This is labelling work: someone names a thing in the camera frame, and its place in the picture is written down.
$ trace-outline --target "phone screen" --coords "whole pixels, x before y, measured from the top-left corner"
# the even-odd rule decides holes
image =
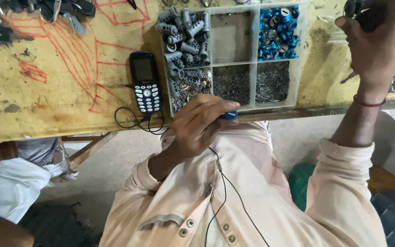
[[[136,59],[133,61],[137,81],[153,80],[150,59]]]

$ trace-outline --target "concrete floor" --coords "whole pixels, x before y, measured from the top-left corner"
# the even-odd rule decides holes
[[[274,154],[287,174],[294,165],[316,163],[318,141],[331,137],[344,115],[318,116],[270,122]],[[395,175],[395,121],[381,113],[376,124],[376,149],[372,161]],[[157,136],[141,130],[119,132],[103,148],[78,167],[79,177],[66,187],[44,188],[37,202],[72,205],[82,223],[94,234],[103,231],[117,190],[133,167],[160,152]]]
[[[315,164],[318,141],[330,137],[344,115],[271,121],[274,154],[289,172],[300,162]],[[37,199],[48,204],[72,205],[82,223],[94,234],[103,230],[117,190],[130,176],[135,164],[160,152],[158,138],[141,130],[119,132],[103,148],[78,167],[77,179],[66,187],[44,188]]]

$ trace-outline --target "metal shavings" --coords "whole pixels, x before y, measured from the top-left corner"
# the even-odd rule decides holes
[[[188,101],[195,95],[195,94],[211,94],[211,73],[210,68],[203,68],[203,76],[200,78],[200,81],[205,81],[206,85],[202,88],[194,88],[190,87],[184,82],[181,81],[181,92],[179,96],[172,98],[172,108],[173,112],[177,113],[182,107],[188,103]]]
[[[213,67],[214,95],[249,104],[249,65]]]
[[[279,102],[288,97],[289,61],[257,64],[255,103]]]

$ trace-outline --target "shirt sleeve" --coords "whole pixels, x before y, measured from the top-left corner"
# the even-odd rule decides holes
[[[138,228],[139,221],[162,182],[150,175],[148,164],[152,154],[139,163],[124,187],[115,194],[107,216],[100,247],[112,246],[117,241],[127,243]]]
[[[307,215],[347,246],[387,246],[367,183],[374,143],[349,148],[323,139],[320,149],[307,188]]]

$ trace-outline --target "person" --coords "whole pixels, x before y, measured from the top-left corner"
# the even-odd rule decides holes
[[[386,11],[371,33],[336,19],[361,82],[337,131],[319,143],[305,212],[292,202],[267,123],[223,120],[240,105],[200,94],[160,136],[163,151],[116,193],[100,246],[386,246],[367,188],[374,124],[395,75],[395,0]]]

